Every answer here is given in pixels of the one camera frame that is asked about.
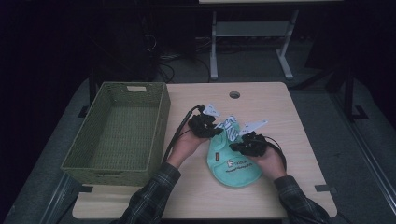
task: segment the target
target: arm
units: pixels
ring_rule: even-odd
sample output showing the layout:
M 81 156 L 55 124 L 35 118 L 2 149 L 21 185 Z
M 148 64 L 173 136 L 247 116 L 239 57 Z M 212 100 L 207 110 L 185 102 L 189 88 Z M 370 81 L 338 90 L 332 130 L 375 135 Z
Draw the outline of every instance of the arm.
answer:
M 294 177 L 287 175 L 276 151 L 267 147 L 262 157 L 249 157 L 272 180 L 279 193 L 279 200 L 288 212 L 290 223 L 331 223 L 328 213 L 317 203 L 305 197 Z
M 181 174 L 178 168 L 198 146 L 207 139 L 198 138 L 189 131 L 188 125 L 182 130 L 167 162 L 150 179 L 145 187 L 137 191 L 129 201 L 129 206 L 118 223 L 159 223 L 166 202 Z

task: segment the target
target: plaid shirt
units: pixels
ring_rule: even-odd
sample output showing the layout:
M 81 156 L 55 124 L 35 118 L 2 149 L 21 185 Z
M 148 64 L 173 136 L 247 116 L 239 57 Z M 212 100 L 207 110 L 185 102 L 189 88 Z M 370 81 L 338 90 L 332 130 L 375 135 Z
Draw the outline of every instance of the plaid shirt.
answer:
M 132 196 L 118 223 L 160 223 L 166 202 L 179 178 L 178 169 L 164 163 L 147 185 Z M 290 223 L 330 223 L 327 212 L 305 197 L 292 176 L 280 177 L 274 183 Z

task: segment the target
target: hand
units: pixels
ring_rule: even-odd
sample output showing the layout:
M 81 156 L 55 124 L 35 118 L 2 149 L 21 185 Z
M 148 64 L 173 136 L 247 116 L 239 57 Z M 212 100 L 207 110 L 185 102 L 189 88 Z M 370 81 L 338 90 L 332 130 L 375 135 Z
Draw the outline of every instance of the hand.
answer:
M 255 161 L 262 169 L 262 173 L 271 181 L 287 175 L 285 168 L 283 167 L 282 159 L 276 151 L 269 146 L 267 146 L 263 156 L 248 158 Z
M 181 163 L 192 155 L 198 146 L 207 140 L 208 138 L 195 136 L 187 122 L 181 129 L 180 137 L 175 142 L 167 162 L 178 169 Z

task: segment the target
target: teal pouch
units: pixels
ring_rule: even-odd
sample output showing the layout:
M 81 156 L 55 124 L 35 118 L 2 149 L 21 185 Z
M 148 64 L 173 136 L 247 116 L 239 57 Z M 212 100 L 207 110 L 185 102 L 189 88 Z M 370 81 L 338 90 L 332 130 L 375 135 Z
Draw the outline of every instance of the teal pouch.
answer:
M 237 123 L 233 123 L 233 127 L 239 131 Z M 242 188 L 259 179 L 262 170 L 254 161 L 230 149 L 229 145 L 235 142 L 242 142 L 242 140 L 237 137 L 234 142 L 230 141 L 225 131 L 215 135 L 210 141 L 207 165 L 220 183 L 229 187 Z

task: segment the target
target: green wicker basket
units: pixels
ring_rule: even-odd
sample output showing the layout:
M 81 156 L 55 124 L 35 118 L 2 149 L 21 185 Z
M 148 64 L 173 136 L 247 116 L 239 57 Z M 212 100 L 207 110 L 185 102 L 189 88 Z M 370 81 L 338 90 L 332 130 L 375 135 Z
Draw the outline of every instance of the green wicker basket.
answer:
M 104 82 L 61 169 L 82 184 L 143 186 L 160 167 L 165 83 Z

